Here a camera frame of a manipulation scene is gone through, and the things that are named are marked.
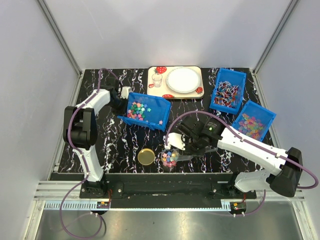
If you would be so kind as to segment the clear plastic scoop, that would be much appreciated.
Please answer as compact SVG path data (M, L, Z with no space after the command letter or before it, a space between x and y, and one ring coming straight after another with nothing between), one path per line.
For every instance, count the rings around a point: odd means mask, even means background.
M174 162L190 161L194 157L192 155L185 155L184 152L180 149L172 150L170 159Z

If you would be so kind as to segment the blue bin of star candies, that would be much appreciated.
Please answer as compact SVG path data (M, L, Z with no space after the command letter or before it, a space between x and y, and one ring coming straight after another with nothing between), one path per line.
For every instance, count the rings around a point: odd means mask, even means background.
M131 92L124 116L118 116L127 125L165 131L171 103L159 96Z

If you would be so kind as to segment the scooped star candies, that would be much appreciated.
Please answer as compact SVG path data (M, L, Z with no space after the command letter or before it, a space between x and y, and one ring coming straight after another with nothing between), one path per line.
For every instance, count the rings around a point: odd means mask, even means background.
M171 160L172 150L164 150L161 153L161 161L165 167L173 168L177 165L177 162Z

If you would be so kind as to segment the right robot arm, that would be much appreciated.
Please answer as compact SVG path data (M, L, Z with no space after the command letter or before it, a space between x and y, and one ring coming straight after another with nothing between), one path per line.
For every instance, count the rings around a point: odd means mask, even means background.
M201 122L187 116L178 124L177 130L189 138L184 150L187 155L202 156L210 148L222 149L263 167L262 173L237 173L227 185L230 197L236 199L251 190L267 189L287 198L295 196L303 171L299 149L284 150L267 145L216 118Z

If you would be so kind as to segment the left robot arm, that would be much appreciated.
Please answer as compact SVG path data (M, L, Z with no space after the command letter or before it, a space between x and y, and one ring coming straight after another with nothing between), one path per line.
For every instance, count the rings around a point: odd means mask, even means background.
M81 187L85 193L103 198L108 193L108 183L99 163L96 142L98 126L96 115L105 107L111 107L115 115L123 115L128 106L130 86L123 86L118 79L109 80L106 85L98 83L98 88L76 106L64 110L63 140L77 155L84 180Z

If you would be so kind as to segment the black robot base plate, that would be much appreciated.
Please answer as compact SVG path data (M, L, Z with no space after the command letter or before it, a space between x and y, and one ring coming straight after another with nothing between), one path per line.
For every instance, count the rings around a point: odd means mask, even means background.
M108 173L97 182L85 181L81 199L125 196L204 196L213 199L257 198L254 190L245 193L236 189L234 173Z

